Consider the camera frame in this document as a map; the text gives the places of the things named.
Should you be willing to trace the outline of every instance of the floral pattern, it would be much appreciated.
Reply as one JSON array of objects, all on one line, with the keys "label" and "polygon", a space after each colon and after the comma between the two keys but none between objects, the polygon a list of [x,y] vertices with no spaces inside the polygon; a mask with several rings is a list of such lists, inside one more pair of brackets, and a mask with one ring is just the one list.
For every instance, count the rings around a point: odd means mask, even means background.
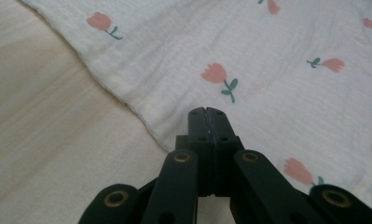
[{"label": "floral pattern", "polygon": [[115,33],[118,29],[118,26],[115,26],[114,29],[111,32],[108,32],[108,29],[110,28],[111,25],[111,20],[107,15],[104,15],[103,13],[100,12],[95,12],[93,16],[87,18],[87,23],[92,26],[93,28],[96,28],[101,31],[105,31],[108,34],[110,34],[114,39],[120,40],[122,37],[116,36]]},{"label": "floral pattern", "polygon": [[[264,0],[259,0],[258,4],[262,4],[263,1]],[[268,10],[269,10],[270,14],[276,15],[276,14],[279,13],[281,8],[278,7],[278,5],[276,4],[276,2],[274,0],[268,0]]]},{"label": "floral pattern", "polygon": [[302,164],[302,162],[294,158],[286,160],[286,164],[284,165],[284,172],[294,178],[294,180],[307,186],[317,186],[324,184],[324,180],[321,176],[318,176],[317,184],[313,183],[313,175],[308,171],[304,164]]},{"label": "floral pattern", "polygon": [[214,84],[224,83],[226,90],[222,90],[221,93],[224,95],[229,95],[231,97],[232,104],[235,103],[235,96],[233,95],[233,90],[238,85],[238,79],[234,78],[230,84],[227,83],[227,72],[224,69],[223,65],[220,63],[209,64],[208,68],[205,69],[205,72],[201,76]]},{"label": "floral pattern", "polygon": [[338,73],[340,70],[345,66],[345,63],[341,61],[340,59],[333,58],[333,59],[328,59],[325,60],[322,63],[320,62],[320,58],[315,58],[312,62],[307,61],[307,63],[310,63],[310,67],[316,68],[316,66],[323,65],[329,69],[331,69],[333,72]]},{"label": "floral pattern", "polygon": [[372,29],[372,20],[370,20],[369,18],[364,18],[363,23],[364,23],[364,26]]}]

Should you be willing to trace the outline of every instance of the wooden surface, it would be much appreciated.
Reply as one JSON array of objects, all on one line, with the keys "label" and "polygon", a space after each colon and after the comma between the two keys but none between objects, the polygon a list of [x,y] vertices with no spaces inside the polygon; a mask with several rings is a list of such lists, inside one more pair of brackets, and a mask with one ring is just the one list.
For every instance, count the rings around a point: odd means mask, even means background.
[{"label": "wooden surface", "polygon": [[[166,152],[19,1],[0,1],[0,223],[77,223],[103,188],[140,188]],[[233,223],[202,199],[199,223]]]}]

